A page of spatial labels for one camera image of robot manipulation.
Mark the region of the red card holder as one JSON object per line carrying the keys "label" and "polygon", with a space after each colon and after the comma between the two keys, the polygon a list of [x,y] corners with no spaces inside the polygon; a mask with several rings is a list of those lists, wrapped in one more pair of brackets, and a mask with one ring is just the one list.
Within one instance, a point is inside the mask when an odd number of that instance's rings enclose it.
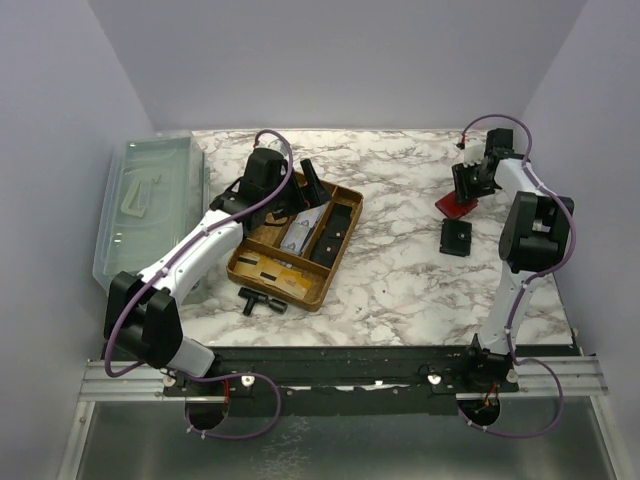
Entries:
{"label": "red card holder", "polygon": [[463,202],[456,200],[456,192],[451,191],[441,199],[435,202],[436,208],[449,219],[458,220],[469,214],[478,205],[477,199],[471,199]]}

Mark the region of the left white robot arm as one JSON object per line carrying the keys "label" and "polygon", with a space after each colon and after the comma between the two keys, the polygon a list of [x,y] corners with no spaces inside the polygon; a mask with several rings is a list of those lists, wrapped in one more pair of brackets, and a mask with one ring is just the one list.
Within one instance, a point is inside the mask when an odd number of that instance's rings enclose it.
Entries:
{"label": "left white robot arm", "polygon": [[304,159],[300,165],[303,183],[280,152],[255,148],[243,176],[213,199],[183,240],[139,273],[120,272],[113,278],[104,323],[105,361],[121,349],[156,369],[195,378],[208,373],[215,355],[183,333],[179,308],[207,271],[267,217],[295,216],[330,201],[312,162]]}

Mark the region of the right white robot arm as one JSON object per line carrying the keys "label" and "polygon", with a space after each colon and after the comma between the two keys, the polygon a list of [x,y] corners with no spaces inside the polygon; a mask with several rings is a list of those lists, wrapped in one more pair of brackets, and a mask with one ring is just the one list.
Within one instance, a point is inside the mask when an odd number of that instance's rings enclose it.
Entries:
{"label": "right white robot arm", "polygon": [[496,128],[483,145],[465,146],[452,167],[454,204],[463,207],[500,190],[511,202],[499,244],[501,279],[487,320],[467,349],[466,381],[502,382],[515,363],[515,340],[544,277],[572,250],[574,202],[542,184],[513,148],[513,131]]}

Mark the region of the silver cards in tray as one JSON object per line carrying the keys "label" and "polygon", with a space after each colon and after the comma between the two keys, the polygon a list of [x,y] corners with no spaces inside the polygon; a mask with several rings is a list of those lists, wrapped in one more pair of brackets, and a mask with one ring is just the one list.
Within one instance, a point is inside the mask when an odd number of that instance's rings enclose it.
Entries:
{"label": "silver cards in tray", "polygon": [[285,233],[279,249],[293,255],[300,255],[326,208],[327,205],[324,204],[298,214]]}

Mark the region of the black card holder in tray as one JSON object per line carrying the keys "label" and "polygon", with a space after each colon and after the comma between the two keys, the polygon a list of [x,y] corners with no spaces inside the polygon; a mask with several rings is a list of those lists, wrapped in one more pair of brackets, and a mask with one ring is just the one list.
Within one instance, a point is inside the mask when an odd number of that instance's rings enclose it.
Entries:
{"label": "black card holder in tray", "polygon": [[326,268],[331,268],[351,224],[352,207],[336,203],[317,239],[310,260]]}

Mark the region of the gold cards in tray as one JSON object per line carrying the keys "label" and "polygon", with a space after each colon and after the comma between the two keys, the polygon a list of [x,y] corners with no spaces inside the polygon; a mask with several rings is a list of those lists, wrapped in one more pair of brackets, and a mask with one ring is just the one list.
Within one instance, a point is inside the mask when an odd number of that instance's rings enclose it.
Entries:
{"label": "gold cards in tray", "polygon": [[300,272],[260,254],[240,255],[233,271],[296,299],[303,299],[311,288],[311,281]]}

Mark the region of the woven wicker organizer tray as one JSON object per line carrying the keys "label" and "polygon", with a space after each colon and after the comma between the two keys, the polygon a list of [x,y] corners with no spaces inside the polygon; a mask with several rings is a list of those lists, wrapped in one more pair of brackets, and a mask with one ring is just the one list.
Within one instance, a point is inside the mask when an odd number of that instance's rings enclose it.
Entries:
{"label": "woven wicker organizer tray", "polygon": [[269,215],[236,248],[230,280],[310,312],[323,304],[360,218],[364,196],[325,182],[328,203],[285,220]]}

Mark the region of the black T-shaped tool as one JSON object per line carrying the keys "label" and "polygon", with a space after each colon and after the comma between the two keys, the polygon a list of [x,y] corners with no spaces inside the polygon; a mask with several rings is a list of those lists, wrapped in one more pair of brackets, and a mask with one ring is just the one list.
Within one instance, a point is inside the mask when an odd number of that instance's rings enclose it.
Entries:
{"label": "black T-shaped tool", "polygon": [[285,302],[276,298],[271,298],[264,293],[246,287],[241,287],[239,289],[238,296],[246,301],[243,309],[244,316],[250,316],[254,307],[258,304],[265,305],[270,310],[279,314],[284,314],[288,308],[288,305]]}

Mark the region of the clear plastic storage box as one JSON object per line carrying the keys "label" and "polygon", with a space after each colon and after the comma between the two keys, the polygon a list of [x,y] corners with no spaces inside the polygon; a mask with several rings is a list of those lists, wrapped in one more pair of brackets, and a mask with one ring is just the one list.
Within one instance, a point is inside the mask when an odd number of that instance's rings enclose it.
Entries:
{"label": "clear plastic storage box", "polygon": [[190,131],[124,142],[112,156],[94,279],[108,290],[120,272],[152,265],[194,229],[208,201],[209,167]]}

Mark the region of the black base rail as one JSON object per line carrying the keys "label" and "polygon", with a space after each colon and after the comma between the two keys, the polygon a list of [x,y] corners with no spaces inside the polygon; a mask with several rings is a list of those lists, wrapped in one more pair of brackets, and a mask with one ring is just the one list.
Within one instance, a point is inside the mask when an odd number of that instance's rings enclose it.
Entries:
{"label": "black base rail", "polygon": [[573,346],[518,352],[539,361],[505,374],[463,346],[224,347],[213,372],[232,375],[231,409],[245,417],[271,414],[277,399],[284,416],[454,415],[491,387],[502,398],[553,396],[557,379],[586,376],[588,362]]}

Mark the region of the aluminium frame rail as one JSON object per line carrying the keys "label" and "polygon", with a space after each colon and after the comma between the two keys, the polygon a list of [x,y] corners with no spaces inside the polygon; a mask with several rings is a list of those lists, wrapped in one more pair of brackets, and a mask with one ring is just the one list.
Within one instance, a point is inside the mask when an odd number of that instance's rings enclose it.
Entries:
{"label": "aluminium frame rail", "polygon": [[183,401],[183,392],[169,394],[164,375],[151,367],[140,366],[123,376],[107,375],[103,361],[89,361],[81,381],[78,400],[83,402]]}

